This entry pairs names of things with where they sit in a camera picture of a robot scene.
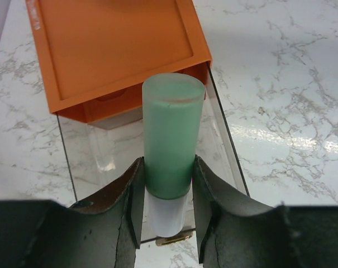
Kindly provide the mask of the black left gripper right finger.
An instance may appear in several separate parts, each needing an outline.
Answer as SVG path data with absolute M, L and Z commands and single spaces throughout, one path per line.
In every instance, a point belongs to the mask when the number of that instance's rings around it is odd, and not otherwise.
M 278 211 L 243 194 L 199 156 L 193 165 L 193 203 L 203 267 L 276 267 Z

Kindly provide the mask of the green tube white cap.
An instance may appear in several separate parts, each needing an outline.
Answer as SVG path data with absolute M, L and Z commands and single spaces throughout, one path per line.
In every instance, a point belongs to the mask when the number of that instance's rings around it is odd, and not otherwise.
M 148 221 L 159 237 L 184 225 L 204 96 L 204 84 L 186 74 L 158 74 L 142 85 Z

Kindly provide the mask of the clear drawer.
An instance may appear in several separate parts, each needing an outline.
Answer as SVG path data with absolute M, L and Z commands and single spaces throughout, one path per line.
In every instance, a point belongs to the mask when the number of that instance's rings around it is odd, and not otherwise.
M 141 108 L 123 115 L 86 124 L 58 117 L 70 177 L 78 199 L 84 199 L 122 175 L 132 162 L 143 157 L 155 168 L 154 180 L 172 186 L 178 169 L 193 165 L 200 156 L 221 179 L 242 193 L 246 183 L 221 107 L 211 68 L 206 65 L 206 96 L 196 135 L 174 120 L 155 122 L 162 135 L 153 141 L 146 138 L 149 128 Z

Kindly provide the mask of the orange drawer box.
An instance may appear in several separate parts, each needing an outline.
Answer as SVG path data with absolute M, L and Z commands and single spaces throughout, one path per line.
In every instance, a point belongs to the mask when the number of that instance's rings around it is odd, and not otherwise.
M 212 57 L 192 1 L 27 1 L 52 114 L 92 123 L 138 109 L 150 76 L 207 82 Z

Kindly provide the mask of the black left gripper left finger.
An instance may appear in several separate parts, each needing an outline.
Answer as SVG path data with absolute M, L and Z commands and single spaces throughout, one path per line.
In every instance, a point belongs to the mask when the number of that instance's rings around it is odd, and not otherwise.
M 134 267 L 144 212 L 144 159 L 70 208 L 81 214 L 83 238 L 73 267 Z

